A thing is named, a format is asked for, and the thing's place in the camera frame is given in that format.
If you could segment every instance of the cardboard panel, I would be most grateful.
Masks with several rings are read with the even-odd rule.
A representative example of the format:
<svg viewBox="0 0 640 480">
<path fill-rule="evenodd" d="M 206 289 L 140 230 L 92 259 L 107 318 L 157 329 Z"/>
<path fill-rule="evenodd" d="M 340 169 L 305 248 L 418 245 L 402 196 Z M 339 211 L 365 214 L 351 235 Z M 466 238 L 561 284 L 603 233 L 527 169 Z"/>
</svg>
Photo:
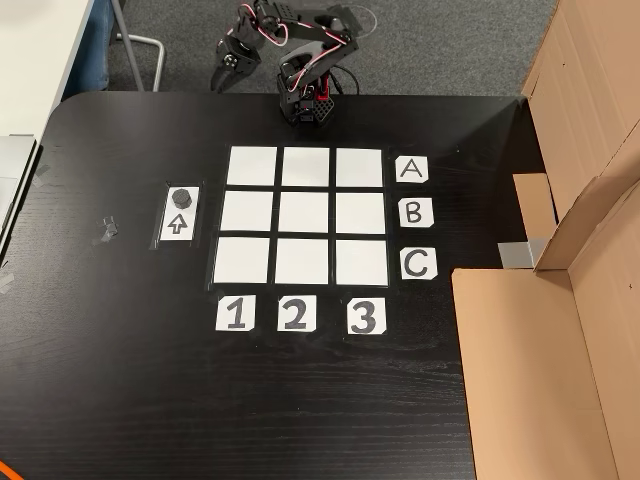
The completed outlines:
<svg viewBox="0 0 640 480">
<path fill-rule="evenodd" d="M 478 480 L 615 480 L 567 272 L 456 270 Z"/>
<path fill-rule="evenodd" d="M 640 2 L 573 0 L 592 33 L 598 59 L 616 104 L 630 130 L 640 118 L 640 63 L 633 61 L 640 45 Z"/>
<path fill-rule="evenodd" d="M 556 229 L 549 182 L 544 173 L 513 176 L 527 238 L 551 238 Z"/>
<path fill-rule="evenodd" d="M 640 187 L 569 270 L 621 480 L 640 478 Z"/>
<path fill-rule="evenodd" d="M 628 130 L 574 0 L 561 2 L 544 49 L 530 103 L 562 218 L 587 183 L 602 173 Z"/>
</svg>

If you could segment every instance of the black table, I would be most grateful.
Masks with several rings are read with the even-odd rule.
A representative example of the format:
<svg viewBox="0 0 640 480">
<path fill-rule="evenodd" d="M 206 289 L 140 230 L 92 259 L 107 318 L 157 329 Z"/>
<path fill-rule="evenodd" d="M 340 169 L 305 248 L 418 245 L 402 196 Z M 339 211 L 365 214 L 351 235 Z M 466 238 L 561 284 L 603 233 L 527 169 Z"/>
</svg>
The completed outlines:
<svg viewBox="0 0 640 480">
<path fill-rule="evenodd" d="M 269 95 L 100 93 L 52 115 L 0 277 L 0 460 L 29 479 L 473 479 L 451 297 L 455 267 L 500 268 L 525 241 L 512 173 L 543 171 L 517 98 L 338 97 L 321 129 Z M 381 148 L 429 157 L 435 225 L 390 239 L 438 253 L 395 282 L 386 335 L 347 335 L 340 296 L 319 328 L 277 332 L 282 292 L 247 334 L 215 330 L 205 282 L 231 145 Z M 198 245 L 150 249 L 167 181 L 206 180 Z M 113 216 L 108 243 L 96 222 Z"/>
</svg>

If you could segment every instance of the label card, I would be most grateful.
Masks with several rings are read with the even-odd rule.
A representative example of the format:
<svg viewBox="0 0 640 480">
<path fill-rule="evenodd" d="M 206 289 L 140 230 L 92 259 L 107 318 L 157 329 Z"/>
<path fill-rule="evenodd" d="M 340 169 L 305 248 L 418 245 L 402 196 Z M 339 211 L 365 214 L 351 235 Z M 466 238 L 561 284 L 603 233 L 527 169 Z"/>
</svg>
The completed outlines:
<svg viewBox="0 0 640 480">
<path fill-rule="evenodd" d="M 438 275 L 435 248 L 407 247 L 400 250 L 403 280 L 433 280 Z"/>
<path fill-rule="evenodd" d="M 384 298 L 354 298 L 347 305 L 347 330 L 352 335 L 380 335 L 387 331 Z"/>
<path fill-rule="evenodd" d="M 313 332 L 316 329 L 315 295 L 288 296 L 278 307 L 279 332 Z"/>
<path fill-rule="evenodd" d="M 428 228 L 433 225 L 433 202 L 430 198 L 403 198 L 398 202 L 400 226 Z"/>
<path fill-rule="evenodd" d="M 400 155 L 396 159 L 396 182 L 424 183 L 429 180 L 427 157 Z"/>
<path fill-rule="evenodd" d="M 169 188 L 164 204 L 160 240 L 193 240 L 199 196 L 200 187 Z"/>
<path fill-rule="evenodd" d="M 256 325 L 256 296 L 228 296 L 218 302 L 216 330 L 248 332 Z"/>
</svg>

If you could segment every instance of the chair leg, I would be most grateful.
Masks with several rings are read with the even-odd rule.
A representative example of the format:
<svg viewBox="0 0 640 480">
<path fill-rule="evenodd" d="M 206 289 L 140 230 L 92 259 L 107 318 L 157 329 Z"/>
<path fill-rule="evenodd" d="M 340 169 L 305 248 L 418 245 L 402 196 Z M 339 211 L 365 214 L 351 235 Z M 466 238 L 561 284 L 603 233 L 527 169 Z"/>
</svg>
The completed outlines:
<svg viewBox="0 0 640 480">
<path fill-rule="evenodd" d="M 144 85 L 142 85 L 142 77 L 140 77 L 140 70 L 138 70 L 138 63 L 136 62 L 136 57 L 133 54 L 133 47 L 131 46 L 131 40 L 129 37 L 129 32 L 127 31 L 127 26 L 124 23 L 124 16 L 122 15 L 122 9 L 120 8 L 120 2 L 118 0 L 111 0 L 111 5 L 113 5 L 113 13 L 116 17 L 116 23 L 118 24 L 118 28 L 120 29 L 121 35 L 118 35 L 122 38 L 124 42 L 124 48 L 127 51 L 127 57 L 129 57 L 129 64 L 131 65 L 131 72 L 133 73 L 133 78 L 136 81 L 136 86 L 138 90 L 144 92 Z"/>
<path fill-rule="evenodd" d="M 118 40 L 123 40 L 122 34 L 118 34 L 116 37 Z M 129 38 L 132 42 L 136 43 L 144 43 L 145 45 L 153 45 L 158 47 L 158 63 L 156 66 L 156 75 L 153 79 L 153 90 L 157 92 L 160 90 L 160 80 L 162 79 L 162 70 L 164 69 L 164 59 L 167 55 L 167 52 L 164 48 L 162 42 L 155 40 L 153 38 L 141 37 L 139 35 L 129 35 Z"/>
</svg>

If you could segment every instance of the black game piece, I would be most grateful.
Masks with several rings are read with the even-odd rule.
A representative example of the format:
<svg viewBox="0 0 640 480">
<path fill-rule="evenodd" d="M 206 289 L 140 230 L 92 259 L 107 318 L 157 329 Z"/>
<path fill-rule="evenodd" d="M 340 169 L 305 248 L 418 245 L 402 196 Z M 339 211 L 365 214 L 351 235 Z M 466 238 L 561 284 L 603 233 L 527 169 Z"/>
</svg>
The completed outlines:
<svg viewBox="0 0 640 480">
<path fill-rule="evenodd" d="M 191 195 L 189 195 L 189 191 L 184 188 L 173 192 L 171 198 L 173 199 L 173 203 L 175 203 L 176 207 L 180 210 L 184 210 L 191 206 Z"/>
</svg>

